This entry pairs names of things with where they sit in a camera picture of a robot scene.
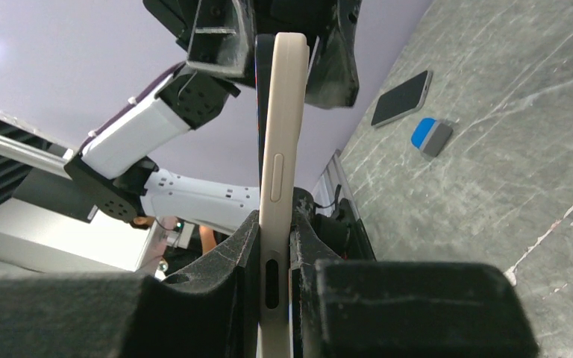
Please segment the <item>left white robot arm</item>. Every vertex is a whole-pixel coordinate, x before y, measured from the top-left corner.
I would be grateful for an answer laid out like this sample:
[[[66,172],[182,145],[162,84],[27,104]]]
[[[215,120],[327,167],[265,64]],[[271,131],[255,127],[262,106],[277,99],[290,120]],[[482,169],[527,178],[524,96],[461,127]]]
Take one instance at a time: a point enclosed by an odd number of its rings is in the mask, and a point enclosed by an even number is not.
[[[306,106],[352,107],[360,1],[146,1],[185,51],[109,122],[88,135],[64,169],[107,216],[136,227],[178,217],[223,233],[251,212],[289,226],[295,157]],[[243,87],[254,90],[259,183],[197,179],[183,169],[209,157],[214,128]]]

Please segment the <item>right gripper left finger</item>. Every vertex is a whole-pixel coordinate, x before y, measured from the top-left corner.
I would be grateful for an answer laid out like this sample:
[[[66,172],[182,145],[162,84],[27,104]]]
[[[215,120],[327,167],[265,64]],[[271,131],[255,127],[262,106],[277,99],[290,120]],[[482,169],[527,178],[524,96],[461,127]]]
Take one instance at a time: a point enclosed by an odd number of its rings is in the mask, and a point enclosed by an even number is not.
[[[0,274],[0,357],[254,357],[259,215],[166,280]]]

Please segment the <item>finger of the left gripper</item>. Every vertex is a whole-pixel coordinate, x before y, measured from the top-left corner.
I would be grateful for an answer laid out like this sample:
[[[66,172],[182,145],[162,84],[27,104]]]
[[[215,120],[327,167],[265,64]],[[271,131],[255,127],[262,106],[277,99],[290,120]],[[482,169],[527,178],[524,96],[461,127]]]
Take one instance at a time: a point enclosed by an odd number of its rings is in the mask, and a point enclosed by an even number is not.
[[[354,42],[361,4],[361,0],[324,3],[307,81],[307,104],[322,109],[354,106],[360,89]]]
[[[254,35],[252,1],[200,1],[187,49],[187,64],[215,77],[244,78],[254,52]]]

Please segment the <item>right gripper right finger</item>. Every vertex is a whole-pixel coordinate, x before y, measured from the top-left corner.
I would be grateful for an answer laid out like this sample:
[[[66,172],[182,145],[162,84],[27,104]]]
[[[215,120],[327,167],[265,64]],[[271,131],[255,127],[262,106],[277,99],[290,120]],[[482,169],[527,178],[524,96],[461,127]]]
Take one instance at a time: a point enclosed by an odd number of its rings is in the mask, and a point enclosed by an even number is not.
[[[295,357],[537,357],[510,281],[484,263],[344,260],[295,219]]]

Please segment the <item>black smartphone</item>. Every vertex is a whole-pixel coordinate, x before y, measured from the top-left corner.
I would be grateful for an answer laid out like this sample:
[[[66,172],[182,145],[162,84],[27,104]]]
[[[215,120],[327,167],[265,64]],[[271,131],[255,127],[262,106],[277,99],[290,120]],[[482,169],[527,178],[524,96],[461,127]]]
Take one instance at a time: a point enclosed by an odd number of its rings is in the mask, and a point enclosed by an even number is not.
[[[378,128],[420,110],[427,97],[432,77],[433,72],[425,70],[381,95],[370,125]]]
[[[260,201],[269,194],[270,180],[265,180],[266,133],[272,61],[275,46],[274,34],[260,34],[256,37],[255,84],[257,99],[258,166]],[[262,357],[290,357],[291,342],[289,328],[289,278],[288,248],[285,234],[277,248],[272,247],[272,214],[267,205],[260,205],[260,351]]]

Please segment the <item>beige phone case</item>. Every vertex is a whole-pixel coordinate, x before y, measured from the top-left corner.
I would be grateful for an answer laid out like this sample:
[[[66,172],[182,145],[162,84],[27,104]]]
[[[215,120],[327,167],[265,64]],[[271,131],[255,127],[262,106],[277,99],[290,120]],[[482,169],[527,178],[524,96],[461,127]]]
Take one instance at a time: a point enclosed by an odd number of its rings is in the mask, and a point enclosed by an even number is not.
[[[309,47],[305,35],[275,37],[260,191],[260,352],[290,357],[289,236]]]

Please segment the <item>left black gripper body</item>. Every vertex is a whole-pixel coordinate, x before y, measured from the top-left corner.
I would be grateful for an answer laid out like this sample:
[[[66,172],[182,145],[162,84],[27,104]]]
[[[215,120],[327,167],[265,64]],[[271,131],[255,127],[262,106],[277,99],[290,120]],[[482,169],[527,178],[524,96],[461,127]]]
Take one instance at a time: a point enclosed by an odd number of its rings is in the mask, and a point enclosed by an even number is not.
[[[243,1],[251,11],[255,30],[259,34],[300,32],[313,39],[328,27],[337,1]],[[186,50],[190,44],[197,12],[207,14],[209,25],[219,25],[226,13],[234,8],[232,1],[167,1],[145,0],[144,8]]]

